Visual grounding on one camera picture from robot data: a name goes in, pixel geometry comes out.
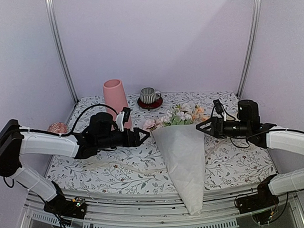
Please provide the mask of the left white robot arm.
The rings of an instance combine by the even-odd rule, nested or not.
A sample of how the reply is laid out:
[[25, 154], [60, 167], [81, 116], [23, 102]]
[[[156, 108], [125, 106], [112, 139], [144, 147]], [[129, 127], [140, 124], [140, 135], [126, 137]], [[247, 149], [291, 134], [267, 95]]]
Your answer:
[[21, 127], [11, 119], [0, 132], [0, 176], [21, 183], [37, 193], [59, 214], [70, 209], [67, 200], [61, 197], [57, 185], [45, 179], [34, 169], [21, 164], [25, 154], [57, 155], [85, 160], [102, 150], [117, 147], [139, 147], [150, 133], [140, 128], [124, 128], [129, 112], [120, 112], [116, 119], [107, 112], [99, 112], [90, 118], [83, 132], [56, 134], [48, 131]]

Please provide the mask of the cream printed ribbon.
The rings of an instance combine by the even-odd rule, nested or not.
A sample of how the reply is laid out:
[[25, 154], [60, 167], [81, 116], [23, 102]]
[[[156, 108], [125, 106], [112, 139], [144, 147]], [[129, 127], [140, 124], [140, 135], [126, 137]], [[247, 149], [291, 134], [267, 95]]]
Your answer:
[[[164, 159], [154, 140], [146, 142], [144, 147], [123, 148], [106, 153], [108, 159], [96, 155], [81, 160], [84, 170], [104, 168], [108, 170], [124, 170], [143, 175], [151, 175], [167, 171]], [[234, 173], [256, 172], [272, 169], [272, 162], [267, 152], [243, 140], [207, 140], [205, 143], [205, 167], [212, 171], [228, 170]]]

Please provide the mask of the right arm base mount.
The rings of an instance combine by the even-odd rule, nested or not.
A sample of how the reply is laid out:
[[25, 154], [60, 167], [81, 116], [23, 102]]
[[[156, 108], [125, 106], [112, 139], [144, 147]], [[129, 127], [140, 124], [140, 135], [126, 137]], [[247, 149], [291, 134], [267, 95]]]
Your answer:
[[257, 193], [252, 195], [239, 195], [235, 198], [235, 207], [240, 214], [261, 210], [277, 205], [280, 200], [270, 192], [269, 183], [277, 174], [265, 178], [257, 187]]

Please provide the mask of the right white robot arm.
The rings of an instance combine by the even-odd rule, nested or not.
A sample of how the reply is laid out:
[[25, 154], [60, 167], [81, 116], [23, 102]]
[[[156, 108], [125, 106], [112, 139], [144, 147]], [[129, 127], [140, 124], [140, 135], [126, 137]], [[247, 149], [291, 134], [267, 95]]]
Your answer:
[[[259, 148], [279, 149], [304, 156], [304, 131], [282, 128], [272, 123], [261, 123], [258, 104], [250, 99], [238, 102], [236, 118], [226, 119], [227, 113], [221, 102], [213, 101], [217, 117], [196, 125], [196, 129], [214, 138], [240, 139]], [[275, 174], [258, 185], [258, 194], [254, 196], [257, 208], [264, 208], [273, 196], [304, 190], [304, 168], [286, 174]]]

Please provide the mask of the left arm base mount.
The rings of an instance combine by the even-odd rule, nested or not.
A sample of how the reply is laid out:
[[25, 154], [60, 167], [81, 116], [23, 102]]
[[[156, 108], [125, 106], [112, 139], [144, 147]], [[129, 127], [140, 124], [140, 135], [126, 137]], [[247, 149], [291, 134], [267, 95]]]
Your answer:
[[85, 199], [75, 197], [72, 200], [67, 200], [61, 188], [52, 181], [53, 186], [56, 188], [56, 196], [51, 201], [46, 201], [43, 210], [57, 216], [84, 219], [87, 204]]

